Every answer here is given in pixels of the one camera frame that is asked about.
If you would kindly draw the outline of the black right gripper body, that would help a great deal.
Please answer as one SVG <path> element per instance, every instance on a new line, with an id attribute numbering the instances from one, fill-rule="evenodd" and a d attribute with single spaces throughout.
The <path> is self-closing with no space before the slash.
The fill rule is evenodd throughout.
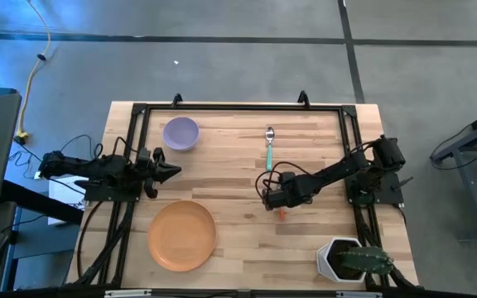
<path id="1" fill-rule="evenodd" d="M 262 192 L 262 202 L 267 211 L 281 207 L 294 208 L 301 204 L 311 204 L 315 193 L 315 179 L 310 175 L 296 175 L 283 172 L 276 180 L 276 189 L 266 188 Z"/>

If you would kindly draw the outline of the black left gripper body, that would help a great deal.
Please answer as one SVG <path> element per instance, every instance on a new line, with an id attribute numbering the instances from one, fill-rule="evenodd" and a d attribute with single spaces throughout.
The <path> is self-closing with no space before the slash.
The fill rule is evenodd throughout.
<path id="1" fill-rule="evenodd" d="M 161 147 L 157 147 L 154 152 L 143 147 L 137 154 L 137 169 L 140 178 L 143 179 L 143 190 L 150 199 L 155 199 L 158 194 L 155 184 L 159 182 L 157 180 L 157 163 L 159 161 L 165 161 Z"/>

